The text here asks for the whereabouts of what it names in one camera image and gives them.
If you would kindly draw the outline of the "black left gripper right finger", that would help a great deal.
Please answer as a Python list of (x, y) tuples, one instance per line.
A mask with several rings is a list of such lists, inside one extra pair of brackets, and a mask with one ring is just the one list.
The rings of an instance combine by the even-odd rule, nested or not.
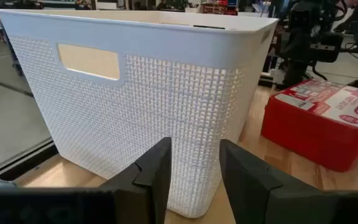
[(228, 139), (219, 145), (221, 173), (236, 223), (332, 223), (338, 197), (325, 193)]

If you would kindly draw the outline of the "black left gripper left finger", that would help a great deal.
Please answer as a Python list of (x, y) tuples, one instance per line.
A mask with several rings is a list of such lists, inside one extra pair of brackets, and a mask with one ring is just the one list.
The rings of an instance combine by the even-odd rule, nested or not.
[(164, 137), (131, 165), (101, 185), (108, 191), (102, 223), (165, 221), (172, 172), (172, 139)]

